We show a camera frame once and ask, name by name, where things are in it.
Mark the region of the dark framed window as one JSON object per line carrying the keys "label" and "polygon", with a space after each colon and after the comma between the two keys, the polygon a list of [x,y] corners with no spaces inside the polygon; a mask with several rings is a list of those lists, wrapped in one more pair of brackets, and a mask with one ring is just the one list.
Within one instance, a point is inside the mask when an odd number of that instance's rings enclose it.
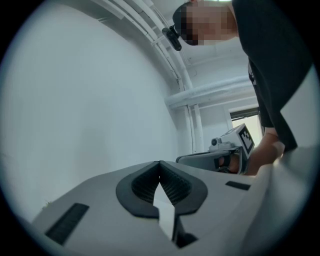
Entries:
{"label": "dark framed window", "polygon": [[252,140],[257,147],[263,138],[263,128],[261,126],[260,112],[258,107],[230,112],[232,126],[235,128],[245,124]]}

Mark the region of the thick insulated white pipe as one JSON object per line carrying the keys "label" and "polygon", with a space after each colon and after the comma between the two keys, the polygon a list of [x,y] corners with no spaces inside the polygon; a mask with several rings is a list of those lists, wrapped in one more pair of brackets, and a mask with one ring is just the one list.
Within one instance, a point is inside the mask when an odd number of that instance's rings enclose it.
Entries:
{"label": "thick insulated white pipe", "polygon": [[170,109],[176,109],[185,105],[201,104],[243,88],[253,89],[248,76],[228,78],[187,89],[166,97],[164,102]]}

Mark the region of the person's right forearm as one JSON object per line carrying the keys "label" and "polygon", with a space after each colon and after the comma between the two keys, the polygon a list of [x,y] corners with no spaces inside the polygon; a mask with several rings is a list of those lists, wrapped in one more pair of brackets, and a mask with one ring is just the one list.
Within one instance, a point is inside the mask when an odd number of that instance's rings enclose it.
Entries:
{"label": "person's right forearm", "polygon": [[274,129],[266,129],[265,134],[248,161],[246,175],[255,176],[260,167],[272,164],[281,157],[285,151],[285,145],[280,141]]}

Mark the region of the person's right hand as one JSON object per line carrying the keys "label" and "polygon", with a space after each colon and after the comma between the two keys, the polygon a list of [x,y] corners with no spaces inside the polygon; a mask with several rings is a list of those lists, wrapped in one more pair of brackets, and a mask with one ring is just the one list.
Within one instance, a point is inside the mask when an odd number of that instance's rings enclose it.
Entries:
{"label": "person's right hand", "polygon": [[240,158],[236,154],[221,156],[218,159],[219,167],[228,168],[231,173],[237,173],[240,166]]}

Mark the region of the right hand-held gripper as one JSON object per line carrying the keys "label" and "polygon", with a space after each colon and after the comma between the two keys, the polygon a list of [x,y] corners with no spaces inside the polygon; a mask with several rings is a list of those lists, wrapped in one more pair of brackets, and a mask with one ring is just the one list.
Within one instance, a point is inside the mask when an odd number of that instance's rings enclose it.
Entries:
{"label": "right hand-held gripper", "polygon": [[179,156],[175,162],[193,168],[212,172],[229,172],[226,166],[219,166],[219,158],[239,155],[237,174],[244,174],[255,143],[243,123],[232,128],[220,137],[213,138],[207,152]]}

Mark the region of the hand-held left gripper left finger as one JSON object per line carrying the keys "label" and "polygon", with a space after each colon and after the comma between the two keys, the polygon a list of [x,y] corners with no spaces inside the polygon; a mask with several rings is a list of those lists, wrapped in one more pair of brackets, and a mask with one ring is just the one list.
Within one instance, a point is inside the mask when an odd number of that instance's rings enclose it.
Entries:
{"label": "hand-held left gripper left finger", "polygon": [[165,235],[158,220],[129,213],[118,201],[117,184],[154,162],[133,165],[89,178],[49,204],[32,226],[46,234],[74,205],[88,206],[61,249],[81,256],[169,256],[178,247]]}

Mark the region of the person's black shirt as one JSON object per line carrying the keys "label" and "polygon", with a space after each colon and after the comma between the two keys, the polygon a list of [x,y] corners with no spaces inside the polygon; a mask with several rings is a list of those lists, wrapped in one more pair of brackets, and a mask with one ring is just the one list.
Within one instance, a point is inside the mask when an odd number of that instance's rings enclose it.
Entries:
{"label": "person's black shirt", "polygon": [[297,143],[281,109],[305,78],[312,57],[274,0],[232,0],[232,6],[261,125],[274,128],[285,150],[291,151]]}

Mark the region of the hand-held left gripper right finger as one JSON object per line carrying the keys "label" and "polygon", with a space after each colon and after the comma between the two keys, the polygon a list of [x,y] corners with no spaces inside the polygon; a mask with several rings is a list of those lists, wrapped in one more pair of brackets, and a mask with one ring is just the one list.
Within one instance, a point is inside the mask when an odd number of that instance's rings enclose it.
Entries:
{"label": "hand-held left gripper right finger", "polygon": [[160,161],[160,179],[177,191],[174,249],[161,256],[245,256],[257,212],[258,178]]}

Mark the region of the white wall pipe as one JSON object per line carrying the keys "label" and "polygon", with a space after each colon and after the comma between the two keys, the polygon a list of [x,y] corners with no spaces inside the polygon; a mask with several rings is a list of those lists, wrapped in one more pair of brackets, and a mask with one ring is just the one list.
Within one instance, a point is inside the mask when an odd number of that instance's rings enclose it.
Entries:
{"label": "white wall pipe", "polygon": [[196,125],[198,130],[199,151],[203,152],[204,151],[204,135],[203,135],[201,113],[200,113],[198,104],[194,105],[194,111],[195,111],[195,119],[196,119]]}
{"label": "white wall pipe", "polygon": [[195,130],[194,130],[192,111],[188,105],[186,105],[184,107],[184,110],[185,110],[185,119],[186,119],[187,130],[190,133],[189,140],[190,140],[190,144],[191,144],[191,151],[194,154],[196,152],[196,142],[195,142]]}

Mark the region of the white ceiling conduit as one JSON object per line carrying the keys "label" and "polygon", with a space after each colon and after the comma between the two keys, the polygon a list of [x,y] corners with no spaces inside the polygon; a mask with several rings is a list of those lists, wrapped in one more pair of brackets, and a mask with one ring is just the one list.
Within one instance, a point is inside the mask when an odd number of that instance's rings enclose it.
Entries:
{"label": "white ceiling conduit", "polygon": [[165,59],[173,77],[176,79],[180,91],[184,91],[185,85],[183,77],[179,73],[174,60],[170,56],[169,52],[166,50],[165,46],[159,40],[160,38],[156,35],[153,29],[147,24],[147,22],[124,0],[101,0],[103,3],[113,8],[116,13],[124,16],[128,21],[130,21],[134,26],[136,26],[145,37],[153,44],[155,49],[159,54]]}
{"label": "white ceiling conduit", "polygon": [[169,52],[171,58],[173,59],[182,80],[184,83],[185,90],[192,89],[193,84],[187,67],[181,57],[180,51],[175,51],[169,41],[162,34],[163,28],[169,28],[169,23],[166,18],[161,14],[161,12],[154,6],[151,0],[134,0],[134,2],[142,9],[142,11],[151,19],[155,27],[161,32],[161,35],[157,35],[158,40],[164,45],[165,49]]}

